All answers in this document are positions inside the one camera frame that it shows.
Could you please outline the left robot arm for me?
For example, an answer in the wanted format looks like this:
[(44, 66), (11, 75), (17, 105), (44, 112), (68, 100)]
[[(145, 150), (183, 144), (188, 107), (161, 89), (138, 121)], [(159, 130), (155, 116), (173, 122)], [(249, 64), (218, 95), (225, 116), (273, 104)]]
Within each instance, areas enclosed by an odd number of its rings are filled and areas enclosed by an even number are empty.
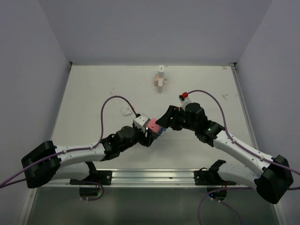
[(115, 134), (89, 147), (55, 146), (46, 141), (21, 159), (28, 188), (41, 187), (52, 180), (83, 180), (87, 184), (98, 181), (93, 162), (117, 158), (137, 143), (149, 147), (159, 137), (161, 127), (124, 126)]

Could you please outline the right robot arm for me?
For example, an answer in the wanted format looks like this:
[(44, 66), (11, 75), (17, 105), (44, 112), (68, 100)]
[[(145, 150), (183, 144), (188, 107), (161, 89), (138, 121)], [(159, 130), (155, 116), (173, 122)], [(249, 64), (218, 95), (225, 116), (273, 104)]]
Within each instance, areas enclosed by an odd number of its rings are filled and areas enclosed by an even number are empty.
[(235, 183), (248, 186), (264, 200), (276, 204), (293, 184), (286, 158), (281, 155), (273, 157), (240, 143), (225, 127), (209, 120), (198, 103), (189, 103), (183, 108), (171, 105), (156, 124), (177, 131), (193, 131), (202, 143), (239, 161), (238, 165), (231, 165), (219, 159), (208, 170), (199, 171), (198, 176), (208, 185)]

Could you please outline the blue cube socket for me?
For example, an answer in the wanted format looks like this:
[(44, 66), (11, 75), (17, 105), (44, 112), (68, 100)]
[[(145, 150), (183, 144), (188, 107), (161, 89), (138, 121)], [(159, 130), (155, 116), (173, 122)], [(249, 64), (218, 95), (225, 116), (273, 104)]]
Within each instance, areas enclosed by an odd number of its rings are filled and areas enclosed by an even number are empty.
[(167, 129), (162, 127), (160, 130), (156, 133), (157, 138), (160, 137)]

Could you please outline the white plug adapter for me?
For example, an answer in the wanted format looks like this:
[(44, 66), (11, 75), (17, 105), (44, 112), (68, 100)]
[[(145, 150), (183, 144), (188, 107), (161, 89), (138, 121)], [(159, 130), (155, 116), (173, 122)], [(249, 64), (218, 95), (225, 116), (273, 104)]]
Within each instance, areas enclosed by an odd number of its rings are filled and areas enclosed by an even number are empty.
[(124, 105), (120, 109), (123, 116), (129, 116), (133, 113), (132, 108), (129, 105)]

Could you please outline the pink extension socket plug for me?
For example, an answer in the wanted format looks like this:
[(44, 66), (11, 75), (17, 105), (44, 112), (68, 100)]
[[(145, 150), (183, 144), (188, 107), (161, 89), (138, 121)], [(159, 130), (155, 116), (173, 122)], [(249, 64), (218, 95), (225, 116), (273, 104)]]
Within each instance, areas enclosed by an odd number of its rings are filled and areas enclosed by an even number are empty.
[(158, 124), (156, 124), (156, 121), (157, 121), (157, 119), (155, 119), (155, 118), (151, 119), (148, 122), (146, 128), (150, 129), (153, 133), (158, 134), (161, 131), (162, 127), (159, 126)]

